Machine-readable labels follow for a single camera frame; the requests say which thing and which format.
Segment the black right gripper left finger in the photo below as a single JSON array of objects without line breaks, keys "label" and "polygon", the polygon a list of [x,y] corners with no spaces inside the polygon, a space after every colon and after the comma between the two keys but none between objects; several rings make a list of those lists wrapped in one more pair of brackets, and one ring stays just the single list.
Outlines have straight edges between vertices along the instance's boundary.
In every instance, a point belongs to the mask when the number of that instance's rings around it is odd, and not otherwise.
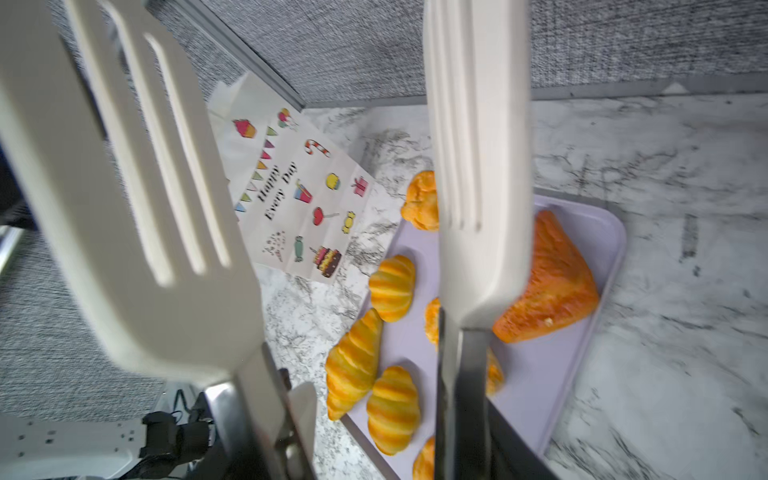
[{"label": "black right gripper left finger", "polygon": [[204,395],[226,456],[225,479],[315,479],[317,392],[288,371],[254,359]]}]

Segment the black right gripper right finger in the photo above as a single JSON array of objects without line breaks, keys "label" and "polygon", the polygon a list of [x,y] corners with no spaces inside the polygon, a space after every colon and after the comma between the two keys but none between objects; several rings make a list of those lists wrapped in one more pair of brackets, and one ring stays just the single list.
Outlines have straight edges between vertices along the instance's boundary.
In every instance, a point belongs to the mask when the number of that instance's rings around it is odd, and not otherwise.
[{"label": "black right gripper right finger", "polygon": [[491,479],[558,479],[491,402],[488,402],[487,420],[491,439]]}]

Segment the white printed paper bag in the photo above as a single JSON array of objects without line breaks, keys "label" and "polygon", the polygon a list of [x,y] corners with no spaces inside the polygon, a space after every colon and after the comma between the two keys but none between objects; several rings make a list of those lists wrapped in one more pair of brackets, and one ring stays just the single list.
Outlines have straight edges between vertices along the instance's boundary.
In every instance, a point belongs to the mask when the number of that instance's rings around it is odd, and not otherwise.
[{"label": "white printed paper bag", "polygon": [[250,260],[332,282],[373,177],[252,73],[218,83],[207,109]]}]

